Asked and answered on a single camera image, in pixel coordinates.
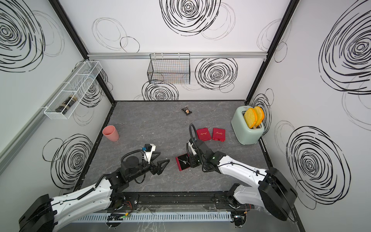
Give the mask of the black vertical frame post left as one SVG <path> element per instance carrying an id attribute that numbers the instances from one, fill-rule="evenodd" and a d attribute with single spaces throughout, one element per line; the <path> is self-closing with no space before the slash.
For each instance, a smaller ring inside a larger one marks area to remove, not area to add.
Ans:
<path id="1" fill-rule="evenodd" d="M 85 45 L 83 44 L 83 41 L 79 37 L 77 31 L 75 30 L 74 26 L 72 25 L 72 23 L 71 23 L 69 17 L 67 16 L 65 10 L 63 9 L 63 6 L 61 5 L 60 1 L 58 1 L 58 0 L 48 0 L 48 2 L 52 6 L 54 12 L 57 14 L 60 21 L 62 22 L 64 28 L 66 29 L 67 33 L 69 34 L 70 38 L 72 39 L 75 47 L 78 49 L 82 58 L 85 59 L 85 60 L 88 60 L 88 54 L 89 53 L 88 53 Z M 115 105 L 116 102 L 115 102 L 110 90 L 108 89 L 107 85 L 103 81 L 103 78 L 102 78 L 101 74 L 98 75 L 97 80 L 98 80 L 99 86 L 103 90 L 104 94 L 108 98 L 111 105 Z"/>

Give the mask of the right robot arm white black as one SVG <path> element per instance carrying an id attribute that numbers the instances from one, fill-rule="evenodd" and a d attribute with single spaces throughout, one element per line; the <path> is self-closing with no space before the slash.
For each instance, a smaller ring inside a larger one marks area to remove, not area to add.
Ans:
<path id="1" fill-rule="evenodd" d="M 217 172 L 240 180 L 242 184 L 231 188 L 231 198 L 234 202 L 263 207 L 279 220 L 289 219 L 295 222 L 293 207 L 298 194 L 278 169 L 256 168 L 223 152 L 212 151 L 198 138 L 193 124 L 189 125 L 189 134 L 186 149 L 191 167 L 200 166 L 204 173 Z"/>

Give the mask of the yellow toast slice front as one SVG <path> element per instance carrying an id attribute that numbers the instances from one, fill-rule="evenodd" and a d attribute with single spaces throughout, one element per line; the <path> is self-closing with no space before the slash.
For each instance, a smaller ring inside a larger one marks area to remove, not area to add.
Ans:
<path id="1" fill-rule="evenodd" d="M 256 111 L 253 108 L 249 108 L 244 113 L 244 119 L 245 119 L 245 122 L 248 128 L 252 129 L 258 121 L 258 116 L 257 116 Z"/>

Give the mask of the black vertical frame post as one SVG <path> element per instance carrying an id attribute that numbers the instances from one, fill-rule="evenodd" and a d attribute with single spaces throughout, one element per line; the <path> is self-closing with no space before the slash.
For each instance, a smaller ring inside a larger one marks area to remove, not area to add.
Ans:
<path id="1" fill-rule="evenodd" d="M 256 75 L 256 78 L 255 78 L 255 80 L 252 84 L 252 87 L 251 87 L 251 89 L 250 89 L 250 91 L 247 95 L 247 98 L 244 101 L 245 105 L 250 104 L 250 102 L 252 100 L 252 97 L 253 97 L 254 93 L 256 92 L 256 90 L 257 90 L 257 88 L 258 88 L 258 86 L 259 86 L 259 84 L 260 84 L 260 82 L 261 82 L 261 80 L 262 80 L 262 78 L 265 74 L 265 71 L 267 70 L 267 67 L 268 67 L 268 65 L 269 65 L 269 63 L 270 63 L 270 61 L 271 61 L 271 59 L 272 59 L 272 57 L 273 57 L 273 55 L 276 51 L 281 39 L 282 39 L 282 37 L 283 37 L 287 27 L 288 27 L 289 22 L 291 21 L 292 16 L 294 15 L 294 12 L 295 12 L 299 2 L 300 2 L 299 0 L 291 0 L 289 2 L 288 7 L 287 7 L 287 9 L 284 13 L 284 16 L 281 19 L 279 27 L 278 27 L 278 29 L 277 29 L 274 37 L 273 37 L 273 40 L 270 44 L 270 47 L 269 47 L 268 51 L 267 51 L 267 57 L 266 57 L 265 61 L 263 61 L 262 65 L 261 65 L 261 67 L 260 67 L 260 69 L 259 69 L 259 71 Z"/>
<path id="2" fill-rule="evenodd" d="M 85 60 L 88 60 L 88 54 L 89 53 L 88 53 L 85 45 L 83 44 L 83 41 L 79 37 L 77 31 L 75 30 L 74 26 L 72 25 L 72 23 L 71 23 L 69 17 L 67 16 L 65 10 L 63 9 L 63 6 L 61 5 L 60 1 L 58 1 L 58 0 L 48 0 L 48 2 L 52 6 L 54 12 L 57 14 L 60 21 L 62 22 L 64 28 L 66 29 L 67 33 L 69 34 L 70 38 L 72 39 L 75 47 L 78 49 L 82 58 L 85 59 Z M 98 75 L 97 80 L 98 80 L 99 86 L 103 90 L 104 94 L 108 98 L 111 105 L 115 105 L 116 102 L 115 102 L 110 90 L 108 89 L 107 85 L 103 81 L 103 78 L 102 78 L 101 74 Z"/>

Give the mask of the mint green toaster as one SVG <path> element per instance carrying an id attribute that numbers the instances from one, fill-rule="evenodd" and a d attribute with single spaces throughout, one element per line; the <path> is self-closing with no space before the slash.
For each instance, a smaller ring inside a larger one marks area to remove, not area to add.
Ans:
<path id="1" fill-rule="evenodd" d="M 244 119 L 244 113 L 250 109 L 251 106 L 239 106 L 231 120 L 233 131 L 237 140 L 242 145 L 253 145 L 262 137 L 265 127 L 260 124 L 256 129 L 250 129 Z"/>

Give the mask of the small black snack packet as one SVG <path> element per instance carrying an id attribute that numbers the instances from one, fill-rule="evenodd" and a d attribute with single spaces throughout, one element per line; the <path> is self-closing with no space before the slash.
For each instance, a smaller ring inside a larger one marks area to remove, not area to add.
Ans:
<path id="1" fill-rule="evenodd" d="M 188 115 L 190 115 L 191 113 L 192 113 L 192 111 L 190 111 L 189 109 L 188 109 L 188 107 L 184 107 L 184 108 L 182 108 L 181 109 L 187 116 Z"/>

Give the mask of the red jewelry box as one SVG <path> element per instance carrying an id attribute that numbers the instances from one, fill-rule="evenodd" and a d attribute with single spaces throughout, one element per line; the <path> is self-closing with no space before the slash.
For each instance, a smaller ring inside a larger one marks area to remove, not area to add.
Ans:
<path id="1" fill-rule="evenodd" d="M 185 169 L 190 168 L 190 162 L 188 158 L 189 158 L 188 154 L 183 154 L 181 156 L 176 157 L 176 163 L 179 171 L 183 171 Z"/>

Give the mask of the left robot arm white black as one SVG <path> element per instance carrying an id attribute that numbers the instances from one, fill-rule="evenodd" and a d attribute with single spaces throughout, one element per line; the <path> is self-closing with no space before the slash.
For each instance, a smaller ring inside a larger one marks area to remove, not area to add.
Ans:
<path id="1" fill-rule="evenodd" d="M 56 232 L 75 220 L 91 213 L 111 208 L 115 202 L 126 203 L 123 190 L 131 181 L 150 172 L 161 175 L 169 159 L 154 160 L 160 152 L 138 149 L 120 159 L 120 167 L 110 174 L 103 174 L 98 181 L 86 188 L 63 196 L 38 197 L 20 217 L 21 232 Z"/>

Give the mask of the orange toast slice back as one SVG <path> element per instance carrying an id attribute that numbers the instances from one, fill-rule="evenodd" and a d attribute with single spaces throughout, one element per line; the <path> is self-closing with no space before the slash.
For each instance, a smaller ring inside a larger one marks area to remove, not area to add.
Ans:
<path id="1" fill-rule="evenodd" d="M 264 114 L 263 109 L 260 106 L 254 107 L 254 110 L 257 114 L 257 121 L 256 121 L 256 124 L 255 124 L 255 127 L 258 127 L 262 123 L 262 121 L 264 120 L 265 114 Z"/>

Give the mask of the pink plastic cup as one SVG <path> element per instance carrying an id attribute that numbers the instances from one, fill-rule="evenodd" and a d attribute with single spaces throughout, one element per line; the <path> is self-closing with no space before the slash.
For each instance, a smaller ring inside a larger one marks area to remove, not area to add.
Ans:
<path id="1" fill-rule="evenodd" d="M 119 140 L 119 134 L 115 126 L 109 125 L 102 130 L 102 134 L 110 141 L 117 142 Z"/>

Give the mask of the black vertical frame post right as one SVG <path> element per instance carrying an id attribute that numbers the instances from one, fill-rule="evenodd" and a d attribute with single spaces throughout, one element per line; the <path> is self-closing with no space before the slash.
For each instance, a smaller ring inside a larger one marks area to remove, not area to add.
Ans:
<path id="1" fill-rule="evenodd" d="M 250 104 L 250 102 L 252 100 L 252 97 L 253 97 L 254 93 L 256 92 L 256 90 L 257 90 L 257 88 L 258 88 L 258 86 L 259 86 L 259 84 L 260 84 L 260 82 L 261 82 L 261 80 L 262 80 L 262 78 L 265 74 L 265 71 L 267 70 L 267 67 L 268 67 L 268 65 L 269 65 L 269 63 L 270 63 L 270 61 L 271 61 L 271 59 L 272 59 L 272 57 L 273 57 L 273 55 L 276 51 L 281 39 L 282 39 L 282 37 L 283 37 L 287 27 L 288 27 L 289 22 L 291 21 L 292 16 L 294 15 L 294 12 L 295 12 L 299 2 L 300 2 L 299 0 L 291 0 L 289 2 L 288 7 L 287 7 L 287 9 L 284 13 L 284 16 L 281 19 L 279 27 L 278 27 L 278 29 L 277 29 L 274 37 L 273 37 L 273 40 L 270 44 L 270 47 L 269 47 L 268 51 L 267 51 L 267 57 L 266 57 L 265 61 L 263 61 L 262 65 L 261 65 L 261 67 L 260 67 L 260 69 L 259 69 L 259 71 L 256 75 L 256 78 L 255 78 L 255 80 L 252 84 L 252 87 L 251 87 L 251 89 L 250 89 L 250 91 L 247 95 L 247 98 L 244 101 L 245 105 Z"/>

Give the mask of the dark bottle on shelf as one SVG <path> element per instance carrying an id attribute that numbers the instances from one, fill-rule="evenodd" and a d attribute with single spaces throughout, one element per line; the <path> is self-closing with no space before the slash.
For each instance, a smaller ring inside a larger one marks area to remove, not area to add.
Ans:
<path id="1" fill-rule="evenodd" d="M 76 96 L 69 96 L 58 108 L 55 109 L 56 113 L 66 114 L 69 109 L 77 102 Z"/>

